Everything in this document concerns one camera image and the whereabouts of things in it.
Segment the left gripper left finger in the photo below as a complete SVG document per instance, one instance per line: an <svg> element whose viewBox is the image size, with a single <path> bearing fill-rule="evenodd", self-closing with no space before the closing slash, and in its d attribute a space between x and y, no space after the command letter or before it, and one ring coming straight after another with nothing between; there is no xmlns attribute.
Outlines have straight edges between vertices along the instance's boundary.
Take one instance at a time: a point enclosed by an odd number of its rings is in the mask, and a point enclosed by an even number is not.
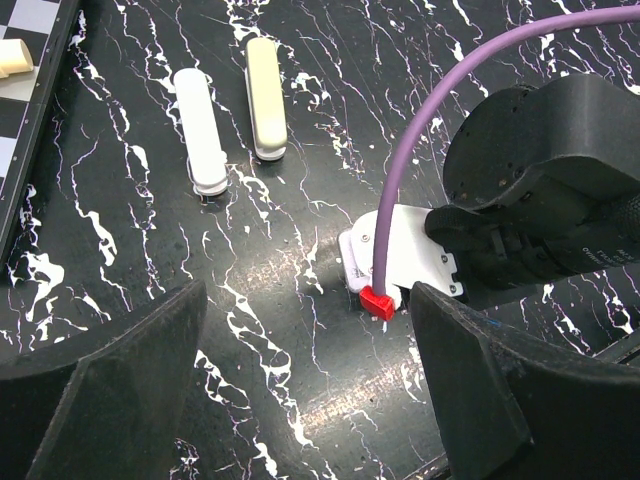
<svg viewBox="0 0 640 480"><path fill-rule="evenodd" d="M206 311L194 280L2 361L2 478L168 478Z"/></svg>

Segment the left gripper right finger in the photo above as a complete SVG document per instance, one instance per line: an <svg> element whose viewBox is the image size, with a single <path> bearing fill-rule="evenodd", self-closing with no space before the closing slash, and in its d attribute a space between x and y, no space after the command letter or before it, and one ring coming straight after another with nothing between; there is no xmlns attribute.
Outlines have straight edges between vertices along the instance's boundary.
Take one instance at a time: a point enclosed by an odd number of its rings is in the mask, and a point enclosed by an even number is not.
<svg viewBox="0 0 640 480"><path fill-rule="evenodd" d="M410 314L456 479L635 479L639 362L589 357L424 284Z"/></svg>

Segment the white stapler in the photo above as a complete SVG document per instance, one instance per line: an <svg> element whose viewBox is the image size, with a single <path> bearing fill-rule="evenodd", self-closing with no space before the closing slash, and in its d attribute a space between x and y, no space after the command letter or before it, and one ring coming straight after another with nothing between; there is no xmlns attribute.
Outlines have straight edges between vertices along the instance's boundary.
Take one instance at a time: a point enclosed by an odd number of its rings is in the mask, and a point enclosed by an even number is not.
<svg viewBox="0 0 640 480"><path fill-rule="evenodd" d="M217 196L228 187L227 155L222 149L206 75L184 68L174 75L188 165L194 190Z"/></svg>

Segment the grey beige stapler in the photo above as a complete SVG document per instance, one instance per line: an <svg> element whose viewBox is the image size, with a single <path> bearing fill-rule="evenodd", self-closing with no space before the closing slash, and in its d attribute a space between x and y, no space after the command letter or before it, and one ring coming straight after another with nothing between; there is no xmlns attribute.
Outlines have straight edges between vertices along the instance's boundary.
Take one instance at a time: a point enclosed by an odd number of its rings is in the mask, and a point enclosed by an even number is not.
<svg viewBox="0 0 640 480"><path fill-rule="evenodd" d="M252 38L246 44L245 60L255 152L260 160L276 161L286 152L288 130L275 43Z"/></svg>

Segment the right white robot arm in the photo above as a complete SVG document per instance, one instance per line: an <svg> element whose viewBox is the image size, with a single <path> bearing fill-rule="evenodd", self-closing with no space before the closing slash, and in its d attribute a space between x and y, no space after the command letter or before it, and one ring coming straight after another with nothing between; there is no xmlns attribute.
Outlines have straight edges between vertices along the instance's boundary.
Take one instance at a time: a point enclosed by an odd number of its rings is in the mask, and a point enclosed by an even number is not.
<svg viewBox="0 0 640 480"><path fill-rule="evenodd" d="M639 99L591 74L483 100L446 154L426 216L462 301L483 310L639 260Z"/></svg>

